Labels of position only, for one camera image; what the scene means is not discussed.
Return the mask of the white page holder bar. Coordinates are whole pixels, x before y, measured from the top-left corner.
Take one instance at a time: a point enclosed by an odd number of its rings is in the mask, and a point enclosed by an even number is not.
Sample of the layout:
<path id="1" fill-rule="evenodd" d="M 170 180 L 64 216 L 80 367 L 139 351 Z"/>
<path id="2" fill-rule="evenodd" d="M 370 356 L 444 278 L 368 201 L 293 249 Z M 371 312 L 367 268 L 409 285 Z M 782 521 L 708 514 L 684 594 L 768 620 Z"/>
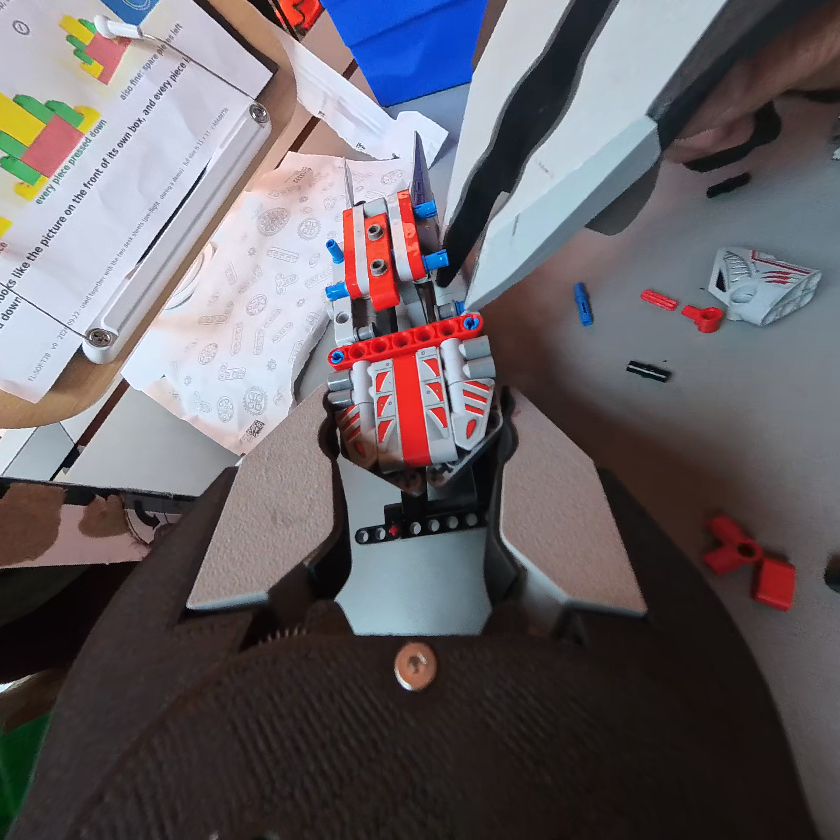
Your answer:
<path id="1" fill-rule="evenodd" d="M 93 320 L 81 349 L 94 364 L 108 364 L 135 343 L 204 248 L 214 217 L 226 211 L 271 137 L 270 113 L 253 101 L 214 153 L 163 230 Z"/>

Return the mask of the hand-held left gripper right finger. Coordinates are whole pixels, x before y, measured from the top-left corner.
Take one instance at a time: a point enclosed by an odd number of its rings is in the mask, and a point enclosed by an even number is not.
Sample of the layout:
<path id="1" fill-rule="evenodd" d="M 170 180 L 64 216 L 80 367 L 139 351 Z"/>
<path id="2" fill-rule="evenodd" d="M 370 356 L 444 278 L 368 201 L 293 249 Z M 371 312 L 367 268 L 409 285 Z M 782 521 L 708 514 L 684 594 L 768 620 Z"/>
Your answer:
<path id="1" fill-rule="evenodd" d="M 503 425 L 487 533 L 487 589 L 528 617 L 647 605 L 592 459 L 517 389 Z"/>

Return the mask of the printed instruction sheet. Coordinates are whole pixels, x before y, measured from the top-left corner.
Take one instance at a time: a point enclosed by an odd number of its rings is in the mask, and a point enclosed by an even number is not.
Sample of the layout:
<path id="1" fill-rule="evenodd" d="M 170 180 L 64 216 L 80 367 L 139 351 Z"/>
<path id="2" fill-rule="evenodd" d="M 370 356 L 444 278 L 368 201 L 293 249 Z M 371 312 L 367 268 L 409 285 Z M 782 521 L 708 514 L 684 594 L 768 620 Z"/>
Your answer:
<path id="1" fill-rule="evenodd" d="M 2 391 L 40 400 L 273 71 L 199 2 L 2 2 Z"/>

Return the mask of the white red-striped lego panel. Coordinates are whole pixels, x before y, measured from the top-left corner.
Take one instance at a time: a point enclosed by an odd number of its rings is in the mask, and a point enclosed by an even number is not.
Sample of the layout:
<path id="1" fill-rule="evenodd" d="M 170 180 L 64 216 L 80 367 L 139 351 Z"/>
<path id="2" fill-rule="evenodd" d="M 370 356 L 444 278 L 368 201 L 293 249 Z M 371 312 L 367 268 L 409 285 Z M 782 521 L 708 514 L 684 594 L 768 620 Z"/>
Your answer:
<path id="1" fill-rule="evenodd" d="M 762 327 L 805 306 L 823 276 L 755 249 L 720 248 L 708 290 L 726 308 L 726 317 Z"/>

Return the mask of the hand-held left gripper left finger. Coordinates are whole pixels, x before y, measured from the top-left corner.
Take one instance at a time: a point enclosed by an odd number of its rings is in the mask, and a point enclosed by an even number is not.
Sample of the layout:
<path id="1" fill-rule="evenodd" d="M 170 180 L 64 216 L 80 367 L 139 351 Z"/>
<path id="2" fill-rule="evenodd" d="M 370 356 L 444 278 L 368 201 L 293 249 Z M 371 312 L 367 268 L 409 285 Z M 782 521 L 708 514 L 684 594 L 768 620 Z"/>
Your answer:
<path id="1" fill-rule="evenodd" d="M 327 394 L 320 385 L 239 465 L 189 609 L 266 603 L 283 578 L 334 545 L 344 504 Z"/>

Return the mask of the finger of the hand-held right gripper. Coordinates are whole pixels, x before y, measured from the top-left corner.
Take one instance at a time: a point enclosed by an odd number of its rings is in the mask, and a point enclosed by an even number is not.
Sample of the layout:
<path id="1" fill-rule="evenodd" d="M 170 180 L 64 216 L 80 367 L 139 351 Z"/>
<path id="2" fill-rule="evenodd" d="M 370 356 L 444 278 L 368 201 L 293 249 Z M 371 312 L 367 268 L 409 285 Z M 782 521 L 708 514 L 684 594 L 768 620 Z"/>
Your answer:
<path id="1" fill-rule="evenodd" d="M 524 278 L 655 165 L 662 149 L 648 111 L 727 5 L 617 2 L 567 110 L 480 237 L 467 308 Z"/>
<path id="2" fill-rule="evenodd" d="M 478 243 L 500 196 L 569 106 L 581 67 L 617 2 L 507 2 L 470 86 L 447 206 L 448 287 Z"/>

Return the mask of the brown board document stand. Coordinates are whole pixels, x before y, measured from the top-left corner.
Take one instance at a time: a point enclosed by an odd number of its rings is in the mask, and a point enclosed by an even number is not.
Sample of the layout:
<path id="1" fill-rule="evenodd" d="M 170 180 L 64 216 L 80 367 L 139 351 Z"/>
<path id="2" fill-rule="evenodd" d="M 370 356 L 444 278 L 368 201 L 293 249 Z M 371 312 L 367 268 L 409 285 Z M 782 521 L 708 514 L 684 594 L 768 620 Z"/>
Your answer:
<path id="1" fill-rule="evenodd" d="M 224 212 L 217 213 L 213 218 L 209 237 L 205 243 L 206 246 L 211 235 L 245 187 L 255 179 L 257 174 L 267 171 L 268 163 L 277 163 L 280 160 L 278 143 L 291 122 L 298 100 L 297 84 L 291 63 L 280 41 L 280 33 L 283 33 L 280 27 L 272 24 L 246 1 L 210 1 L 199 2 L 199 5 L 222 22 L 222 26 L 228 28 L 242 43 L 255 49 L 260 58 L 267 59 L 269 64 L 275 68 L 274 75 L 257 96 L 257 101 L 263 103 L 269 111 L 272 126 L 271 137 L 263 147 L 251 172 L 247 174 L 243 184 L 237 190 L 229 208 Z M 191 265 L 182 265 L 185 272 L 180 282 L 200 253 L 196 254 Z M 167 288 L 169 295 L 164 305 L 178 284 L 179 282 L 173 281 Z M 118 378 L 126 360 L 153 320 L 148 323 L 145 329 L 142 329 L 141 335 L 135 340 L 135 343 L 121 352 L 117 360 L 111 363 L 94 364 L 83 353 L 76 353 L 69 360 L 56 383 L 37 403 L 27 402 L 20 397 L 2 392 L 2 429 L 48 426 L 87 410 L 105 395 L 110 385 Z"/>

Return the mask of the white patterned paper bag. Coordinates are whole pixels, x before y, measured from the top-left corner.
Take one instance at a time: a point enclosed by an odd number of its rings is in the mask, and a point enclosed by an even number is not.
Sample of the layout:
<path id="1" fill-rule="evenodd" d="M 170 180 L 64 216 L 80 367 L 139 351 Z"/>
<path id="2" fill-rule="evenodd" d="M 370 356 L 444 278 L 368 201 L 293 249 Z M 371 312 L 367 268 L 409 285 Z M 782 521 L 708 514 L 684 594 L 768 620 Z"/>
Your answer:
<path id="1" fill-rule="evenodd" d="M 319 341 L 324 245 L 346 198 L 343 159 L 289 153 L 239 195 L 124 378 L 234 454 L 251 451 L 288 415 L 296 364 Z"/>

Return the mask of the red plastic container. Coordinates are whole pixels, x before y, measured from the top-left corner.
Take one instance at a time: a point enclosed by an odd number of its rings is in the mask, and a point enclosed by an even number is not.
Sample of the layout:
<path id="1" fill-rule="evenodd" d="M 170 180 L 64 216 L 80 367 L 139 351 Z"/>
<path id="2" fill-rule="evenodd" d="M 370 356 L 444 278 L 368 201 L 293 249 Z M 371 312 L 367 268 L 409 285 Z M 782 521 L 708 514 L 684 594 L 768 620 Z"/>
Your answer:
<path id="1" fill-rule="evenodd" d="M 282 27 L 297 38 L 304 36 L 324 11 L 320 1 L 268 1 Z"/>

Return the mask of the green plastic bin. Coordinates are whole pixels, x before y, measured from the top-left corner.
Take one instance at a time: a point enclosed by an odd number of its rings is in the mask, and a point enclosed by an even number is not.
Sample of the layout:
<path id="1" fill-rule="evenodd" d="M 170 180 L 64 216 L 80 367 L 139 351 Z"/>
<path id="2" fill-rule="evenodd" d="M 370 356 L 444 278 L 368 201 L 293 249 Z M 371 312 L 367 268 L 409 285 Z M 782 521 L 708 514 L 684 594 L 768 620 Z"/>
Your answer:
<path id="1" fill-rule="evenodd" d="M 1 838 L 14 823 L 31 784 L 51 713 L 1 735 Z"/>

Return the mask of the red grey lego car model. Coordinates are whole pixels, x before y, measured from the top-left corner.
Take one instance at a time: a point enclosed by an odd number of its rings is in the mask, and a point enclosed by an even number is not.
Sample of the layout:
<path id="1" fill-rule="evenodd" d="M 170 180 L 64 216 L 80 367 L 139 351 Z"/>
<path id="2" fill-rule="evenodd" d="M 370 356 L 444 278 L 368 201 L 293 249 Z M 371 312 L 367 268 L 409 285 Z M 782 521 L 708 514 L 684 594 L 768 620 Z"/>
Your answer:
<path id="1" fill-rule="evenodd" d="M 345 168 L 349 205 L 332 258 L 329 403 L 342 450 L 402 492 L 360 545 L 476 529 L 487 523 L 492 448 L 501 431 L 497 370 L 482 317 L 448 268 L 424 145 L 415 133 L 406 181 L 361 198 Z"/>

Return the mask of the white paper slip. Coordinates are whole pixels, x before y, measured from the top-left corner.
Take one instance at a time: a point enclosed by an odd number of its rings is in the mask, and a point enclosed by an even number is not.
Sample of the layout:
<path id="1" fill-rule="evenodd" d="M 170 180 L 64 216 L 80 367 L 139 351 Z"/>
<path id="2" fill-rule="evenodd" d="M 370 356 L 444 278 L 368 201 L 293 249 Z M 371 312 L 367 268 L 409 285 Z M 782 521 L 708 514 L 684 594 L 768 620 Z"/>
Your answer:
<path id="1" fill-rule="evenodd" d="M 297 81 L 297 99 L 358 152 L 385 161 L 409 160 L 414 134 L 423 143 L 427 164 L 434 163 L 448 136 L 446 129 L 420 112 L 391 118 L 378 104 L 294 38 L 280 33 Z"/>

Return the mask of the blue plastic bin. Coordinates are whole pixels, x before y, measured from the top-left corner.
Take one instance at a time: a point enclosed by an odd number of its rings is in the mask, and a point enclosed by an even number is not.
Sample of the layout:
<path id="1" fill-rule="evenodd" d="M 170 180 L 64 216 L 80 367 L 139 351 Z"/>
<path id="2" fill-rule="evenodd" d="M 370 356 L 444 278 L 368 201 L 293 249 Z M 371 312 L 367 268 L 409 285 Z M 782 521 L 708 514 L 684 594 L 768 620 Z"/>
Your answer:
<path id="1" fill-rule="evenodd" d="M 471 81 L 486 1 L 323 1 L 383 107 Z"/>

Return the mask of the person's right hand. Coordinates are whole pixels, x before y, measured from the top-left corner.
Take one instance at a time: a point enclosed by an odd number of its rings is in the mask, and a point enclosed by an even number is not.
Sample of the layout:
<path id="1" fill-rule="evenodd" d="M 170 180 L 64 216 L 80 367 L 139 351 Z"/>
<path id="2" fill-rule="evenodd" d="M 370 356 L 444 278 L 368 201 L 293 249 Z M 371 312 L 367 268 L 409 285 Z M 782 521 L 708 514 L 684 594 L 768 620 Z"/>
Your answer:
<path id="1" fill-rule="evenodd" d="M 756 114 L 786 92 L 836 90 L 839 2 L 803 16 L 754 56 L 739 59 L 665 151 L 688 164 L 760 142 Z"/>

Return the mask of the red lego angle connector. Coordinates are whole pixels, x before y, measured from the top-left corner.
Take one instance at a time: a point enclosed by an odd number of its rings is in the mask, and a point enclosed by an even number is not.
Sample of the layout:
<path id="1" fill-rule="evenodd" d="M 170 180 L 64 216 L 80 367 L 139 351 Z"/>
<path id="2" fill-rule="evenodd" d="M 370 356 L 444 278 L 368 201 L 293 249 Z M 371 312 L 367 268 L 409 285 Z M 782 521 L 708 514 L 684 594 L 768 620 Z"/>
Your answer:
<path id="1" fill-rule="evenodd" d="M 715 548 L 703 555 L 706 566 L 715 574 L 723 575 L 751 565 L 752 599 L 780 612 L 788 612 L 795 593 L 795 567 L 785 560 L 770 557 L 726 515 L 712 516 L 706 525 L 716 542 Z"/>

